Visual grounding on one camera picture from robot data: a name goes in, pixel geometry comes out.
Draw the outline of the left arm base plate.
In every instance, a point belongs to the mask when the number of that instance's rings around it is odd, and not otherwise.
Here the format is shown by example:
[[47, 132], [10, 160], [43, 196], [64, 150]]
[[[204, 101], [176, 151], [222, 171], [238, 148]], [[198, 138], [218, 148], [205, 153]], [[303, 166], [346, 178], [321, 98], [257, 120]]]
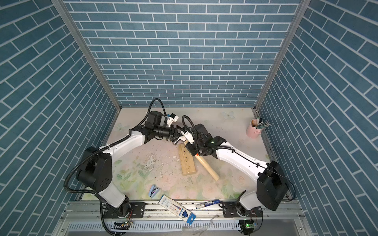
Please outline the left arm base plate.
[[109, 204], [102, 204], [103, 217], [107, 219], [126, 219], [142, 218], [144, 215], [146, 203], [144, 202], [127, 202], [120, 207], [113, 207]]

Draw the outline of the wooden plank with nails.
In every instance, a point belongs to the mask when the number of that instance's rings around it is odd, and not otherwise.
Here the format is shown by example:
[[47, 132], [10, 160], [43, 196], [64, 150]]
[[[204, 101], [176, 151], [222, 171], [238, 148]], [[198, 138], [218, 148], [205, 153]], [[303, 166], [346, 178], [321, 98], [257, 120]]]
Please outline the wooden plank with nails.
[[178, 149], [183, 176], [195, 174], [196, 169], [192, 154], [187, 150], [185, 144], [179, 144]]

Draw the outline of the wooden claw hammer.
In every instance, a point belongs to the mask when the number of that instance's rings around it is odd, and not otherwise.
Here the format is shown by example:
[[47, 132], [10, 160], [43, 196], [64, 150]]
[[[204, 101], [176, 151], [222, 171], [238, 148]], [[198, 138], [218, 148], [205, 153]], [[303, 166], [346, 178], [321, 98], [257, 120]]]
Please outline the wooden claw hammer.
[[212, 178], [215, 181], [218, 181], [220, 179], [220, 176], [214, 171], [214, 169], [208, 164], [208, 162], [202, 156], [199, 156], [198, 154], [196, 154], [195, 158], [207, 170], [207, 172], [212, 176]]

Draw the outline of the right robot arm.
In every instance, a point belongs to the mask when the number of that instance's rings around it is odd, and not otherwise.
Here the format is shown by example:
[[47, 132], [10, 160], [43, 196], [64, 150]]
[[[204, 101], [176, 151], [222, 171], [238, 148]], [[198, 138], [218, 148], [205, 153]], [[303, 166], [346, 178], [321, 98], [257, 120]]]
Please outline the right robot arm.
[[235, 202], [239, 214], [261, 206], [271, 211], [277, 210], [291, 184], [278, 162], [268, 163], [243, 153], [226, 139], [213, 137], [202, 124], [194, 125], [186, 115], [182, 117], [182, 123], [183, 129], [193, 136], [194, 142], [186, 145], [193, 155], [213, 156], [237, 168], [252, 180], [253, 189], [243, 191]]

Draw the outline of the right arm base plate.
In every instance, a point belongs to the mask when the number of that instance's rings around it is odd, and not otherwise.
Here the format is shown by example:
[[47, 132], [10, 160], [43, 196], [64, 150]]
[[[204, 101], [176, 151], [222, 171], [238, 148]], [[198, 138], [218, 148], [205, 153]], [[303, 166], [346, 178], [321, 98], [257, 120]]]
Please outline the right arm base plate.
[[220, 202], [219, 206], [222, 209], [223, 217], [225, 218], [263, 217], [263, 211], [259, 206], [254, 207], [251, 210], [247, 210], [237, 202]]

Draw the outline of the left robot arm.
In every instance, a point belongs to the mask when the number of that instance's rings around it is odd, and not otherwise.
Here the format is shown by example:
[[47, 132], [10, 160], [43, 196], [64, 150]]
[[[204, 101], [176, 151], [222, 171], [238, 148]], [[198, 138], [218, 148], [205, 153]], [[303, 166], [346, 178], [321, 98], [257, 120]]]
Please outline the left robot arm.
[[112, 180], [114, 164], [126, 153], [152, 139], [176, 143], [183, 135], [182, 129], [173, 125], [178, 119], [175, 114], [153, 111], [149, 107], [142, 121], [131, 128], [126, 137], [101, 148], [88, 148], [88, 155], [67, 175], [64, 189], [69, 193], [90, 193], [118, 211], [127, 210], [129, 200]]

